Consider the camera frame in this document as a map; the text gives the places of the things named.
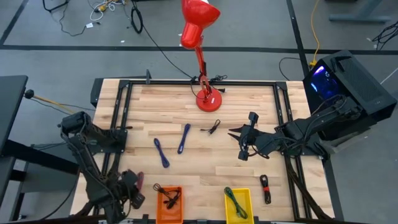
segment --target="green cable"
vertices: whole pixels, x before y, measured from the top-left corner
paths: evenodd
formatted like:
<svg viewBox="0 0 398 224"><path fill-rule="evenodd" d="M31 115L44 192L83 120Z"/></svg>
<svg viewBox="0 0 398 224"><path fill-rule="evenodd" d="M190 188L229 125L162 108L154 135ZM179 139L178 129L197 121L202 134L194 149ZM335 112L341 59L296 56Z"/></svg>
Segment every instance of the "green cable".
<svg viewBox="0 0 398 224"><path fill-rule="evenodd" d="M224 193L234 202L235 207L236 207L236 214L244 219L248 218L248 214L243 210L243 208L238 204L236 201L235 195L232 192L232 189L229 187L224 188Z"/></svg>

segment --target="concrete floor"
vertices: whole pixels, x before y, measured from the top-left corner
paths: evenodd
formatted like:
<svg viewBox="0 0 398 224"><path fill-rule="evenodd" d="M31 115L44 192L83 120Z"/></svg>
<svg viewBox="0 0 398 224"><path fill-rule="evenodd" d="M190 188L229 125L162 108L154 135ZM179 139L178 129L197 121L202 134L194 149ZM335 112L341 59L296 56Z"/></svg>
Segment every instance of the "concrete floor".
<svg viewBox="0 0 398 224"><path fill-rule="evenodd" d="M0 8L0 34L4 32L23 0L2 0ZM63 0L46 0L48 7ZM285 1L212 1L221 10L218 22L205 31L204 45L208 47L268 47L276 49L297 49L289 12ZM314 49L316 43L310 29L310 13L314 0L292 0L305 49ZM385 0L374 14L392 16L387 24L353 24L330 22L328 15L337 12L355 12L365 2L336 3L320 1L315 13L315 28L321 41L321 49L369 50L369 54L357 55L358 60L381 81L397 67L398 55L372 55L372 39L385 26L398 20L398 2ZM138 2L144 23L151 36L160 46L178 47L183 29L180 0L158 0ZM126 6L129 14L131 6ZM15 26L0 47L0 75L27 75L27 88L37 95L62 103L90 107L90 90L95 78L144 75L148 68L154 78L183 78L184 76L164 59L158 51L137 51L135 49L104 51L61 49L57 46L110 46L110 47L153 47L145 33L136 34L129 26L123 8L117 6L114 12L107 10L100 26L87 29L83 35L70 37L60 31L58 20L62 10L49 14L43 10L41 1L29 0ZM86 1L71 0L63 20L64 29L80 32L90 22L91 9ZM36 46L36 50L13 50L18 46ZM231 79L283 80L278 63L282 57L299 57L298 54L267 52L205 52L209 76L228 75ZM391 40L384 50L398 50L398 37ZM167 51L166 54L177 66L189 74L197 75L197 61L193 52ZM306 55L311 61L313 55ZM301 80L303 71L299 61L285 60L282 69L291 80ZM398 74L384 87L396 94ZM56 125L64 117L57 111L43 107L33 101L23 100L10 138L23 144L47 144L60 142ZM397 112L391 119L379 123L371 132L365 133L360 141L349 148L332 155L346 221L366 223L396 223L398 197L394 194L398 178L398 151L394 137L398 124ZM67 149L51 151L68 157ZM49 192L34 192L27 189L22 211L29 220L36 220L48 214L66 197L73 186L74 177L53 170L37 171L34 177L48 177L54 180ZM10 190L17 183L10 183ZM72 200L52 217L69 214ZM3 203L0 222L7 221Z"/></svg>

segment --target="lamp base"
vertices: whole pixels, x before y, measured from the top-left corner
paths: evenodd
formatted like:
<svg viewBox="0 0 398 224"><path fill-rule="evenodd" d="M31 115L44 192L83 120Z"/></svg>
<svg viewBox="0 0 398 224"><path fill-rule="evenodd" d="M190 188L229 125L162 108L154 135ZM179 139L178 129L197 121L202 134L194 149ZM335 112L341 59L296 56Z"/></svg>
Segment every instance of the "lamp base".
<svg viewBox="0 0 398 224"><path fill-rule="evenodd" d="M208 97L207 101L204 102L205 92L200 90L197 94L197 105L199 109L206 112L213 112L220 108L223 99L221 93L218 90L212 90L211 95Z"/></svg>

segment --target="wooden table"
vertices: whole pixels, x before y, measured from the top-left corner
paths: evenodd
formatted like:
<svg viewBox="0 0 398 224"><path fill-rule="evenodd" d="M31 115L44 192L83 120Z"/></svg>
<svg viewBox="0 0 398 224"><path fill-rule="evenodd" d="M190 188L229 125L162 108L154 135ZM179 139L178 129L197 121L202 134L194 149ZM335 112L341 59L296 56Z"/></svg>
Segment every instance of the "wooden table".
<svg viewBox="0 0 398 224"><path fill-rule="evenodd" d="M118 83L118 79L107 79L103 82L93 120L101 128L110 127ZM302 82L287 82L287 86L294 119L308 117L310 112ZM241 161L238 159L238 142L227 135L229 128L238 128L249 122L250 111L259 115L256 128L274 132L278 119L272 88L223 88L226 88L226 93L223 93L221 108L214 113L206 113L197 108L189 85L133 86L127 119L127 126L132 126L133 129L128 131L127 147L121 158L119 171L131 169L135 173L145 173L142 194L146 201L139 210L132 210L130 218L142 218L143 214L149 214L150 219L155 219L157 192L152 186L159 183L183 186L186 220L225 220L223 189L226 186L250 188L254 215L260 220L294 219L284 158L278 152L273 152L268 160L254 156L248 161ZM283 113L284 120L287 121L285 110ZM221 124L212 135L200 131L201 128L211 128L216 119L220 119ZM192 127L184 152L179 155L177 148L187 123ZM159 153L154 147L154 138L160 140L164 154L170 162L167 169L162 167ZM103 154L95 155L95 160L101 168ZM302 163L308 191L327 214L334 216L322 161L315 156L302 156ZM272 203L269 205L264 203L259 182L262 174L269 177L272 195ZM71 213L79 211L88 201L85 187L86 182L81 175ZM303 217L299 193L297 198Z"/></svg>

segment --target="dark blue cable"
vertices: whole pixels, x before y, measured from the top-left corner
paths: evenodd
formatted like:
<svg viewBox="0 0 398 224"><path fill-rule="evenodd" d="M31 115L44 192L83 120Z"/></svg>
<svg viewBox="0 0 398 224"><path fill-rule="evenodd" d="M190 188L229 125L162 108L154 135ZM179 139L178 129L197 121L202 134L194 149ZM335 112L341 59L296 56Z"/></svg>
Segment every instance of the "dark blue cable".
<svg viewBox="0 0 398 224"><path fill-rule="evenodd" d="M181 154L182 151L184 150L184 145L185 145L185 138L187 137L188 131L191 128L191 124L186 124L184 128L184 133L182 135L181 143L180 146L178 147L177 153Z"/></svg>
<svg viewBox="0 0 398 224"><path fill-rule="evenodd" d="M160 146L159 140L157 138L155 138L154 139L154 143L155 143L156 149L159 151L160 158L162 158L163 167L164 168L168 168L170 166L170 163L169 163L169 161L166 159L166 157L163 154L162 147Z"/></svg>

